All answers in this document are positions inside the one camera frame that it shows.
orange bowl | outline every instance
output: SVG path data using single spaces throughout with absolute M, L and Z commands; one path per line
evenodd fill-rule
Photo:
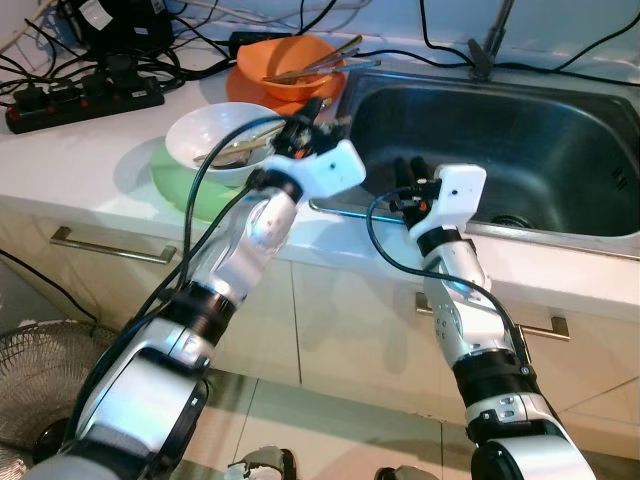
M 238 68 L 269 95 L 295 102 L 313 96 L 316 90 L 331 80 L 331 75 L 301 78 L 292 85 L 265 82 L 263 78 L 301 70 L 334 50 L 334 47 L 313 35 L 277 38 L 240 47 Z

sink basin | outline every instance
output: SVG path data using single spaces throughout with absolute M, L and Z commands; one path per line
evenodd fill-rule
M 487 182 L 469 232 L 638 254 L 640 120 L 625 99 L 357 72 L 338 107 L 344 115 L 367 179 L 316 208 L 363 215 L 396 186 L 396 158 L 473 163 Z M 376 216 L 399 221 L 384 209 Z

drawer handle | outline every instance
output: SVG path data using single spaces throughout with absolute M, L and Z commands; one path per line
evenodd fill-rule
M 71 229 L 69 227 L 60 227 L 53 234 L 49 243 L 60 245 L 62 247 L 78 248 L 80 250 L 89 250 L 91 252 L 106 253 L 107 255 L 115 255 L 116 257 L 131 258 L 133 260 L 141 260 L 143 262 L 159 263 L 166 265 L 176 254 L 176 247 L 167 245 L 160 255 L 150 255 L 148 253 L 134 252 L 122 248 L 107 247 L 105 245 L 97 245 L 95 243 L 79 242 L 77 240 L 69 240 Z
M 416 313 L 420 315 L 433 315 L 433 308 L 431 308 L 429 300 L 422 292 L 416 292 Z
M 551 329 L 528 327 L 526 325 L 517 325 L 517 327 L 524 333 L 537 335 L 539 337 L 552 338 L 563 342 L 571 340 L 567 319 L 563 317 L 551 317 Z

kitchen counter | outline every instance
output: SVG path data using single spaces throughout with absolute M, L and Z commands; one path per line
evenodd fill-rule
M 435 76 L 466 75 L 397 60 L 385 61 L 384 66 Z M 11 134 L 2 122 L 0 202 L 61 224 L 78 222 L 180 239 L 183 215 L 155 189 L 149 159 L 179 117 L 227 101 L 226 76 L 189 83 L 168 94 L 165 105 L 148 110 L 23 135 Z M 621 94 L 637 104 L 637 92 L 622 87 L 539 75 L 500 72 L 499 76 L 500 81 Z M 377 227 L 395 258 L 419 265 L 417 249 L 404 228 Z M 201 222 L 195 225 L 196 233 L 205 228 Z M 489 237 L 473 236 L 473 240 L 498 296 L 640 321 L 640 263 L 635 260 Z M 279 257 L 419 282 L 378 257 L 363 220 L 314 211 L 308 205 L 300 208 Z

faucet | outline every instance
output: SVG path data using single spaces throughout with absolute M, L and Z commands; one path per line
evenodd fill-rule
M 491 71 L 493 70 L 496 55 L 498 54 L 506 32 L 505 25 L 507 24 L 507 19 L 509 18 L 514 3 L 515 0 L 502 1 L 498 16 L 489 29 L 489 34 L 484 41 L 484 46 L 481 47 L 474 38 L 470 39 L 467 43 L 474 63 L 470 72 L 472 79 L 486 82 L 491 78 Z

